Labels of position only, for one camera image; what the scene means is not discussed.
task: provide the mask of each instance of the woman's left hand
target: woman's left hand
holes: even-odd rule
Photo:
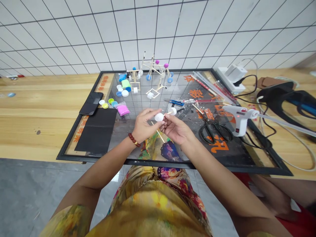
[[[135,128],[132,132],[134,139],[138,143],[142,143],[145,139],[149,138],[153,135],[157,129],[161,125],[165,123],[165,121],[156,122],[154,125],[149,125],[147,123],[148,120],[153,118],[156,114],[160,113],[162,109],[144,109],[139,115],[136,117]]]

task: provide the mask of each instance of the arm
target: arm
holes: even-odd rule
[[[164,121],[150,126],[147,121],[154,117],[159,110],[145,109],[136,118],[133,137],[138,143],[142,143],[164,124]],[[90,209],[90,222],[98,203],[101,190],[112,180],[123,166],[126,158],[135,149],[135,144],[126,134],[126,138],[102,156],[93,166],[90,167],[82,177],[69,189],[53,216],[59,211],[72,205],[83,205]]]
[[[265,205],[214,158],[183,121],[171,115],[165,117],[166,123],[160,130],[181,146],[206,185],[230,214],[240,236],[247,236],[253,231],[291,236]]]

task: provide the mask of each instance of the black scissors handle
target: black scissors handle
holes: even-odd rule
[[[199,130],[199,134],[201,136],[201,138],[206,141],[207,143],[213,145],[215,144],[215,138],[213,136],[213,133],[211,131],[211,129],[208,126],[208,123],[205,123]],[[211,137],[212,140],[208,139],[205,135],[204,135],[204,130],[206,131],[206,133],[208,134],[209,137]]]
[[[218,134],[224,138],[225,141],[231,142],[234,138],[232,132],[223,124],[220,123],[213,123],[215,129],[217,130]]]

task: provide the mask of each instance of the red bead bracelet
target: red bead bracelet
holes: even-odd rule
[[[137,146],[137,147],[141,146],[139,143],[137,143],[137,141],[135,140],[135,138],[133,137],[133,135],[131,133],[129,133],[128,136],[132,140],[132,142],[135,144],[135,146]]]

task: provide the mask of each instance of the green plastic piece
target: green plastic piece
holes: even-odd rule
[[[121,81],[121,83],[122,83],[122,88],[131,87],[131,84],[129,83],[128,80],[123,80]]]

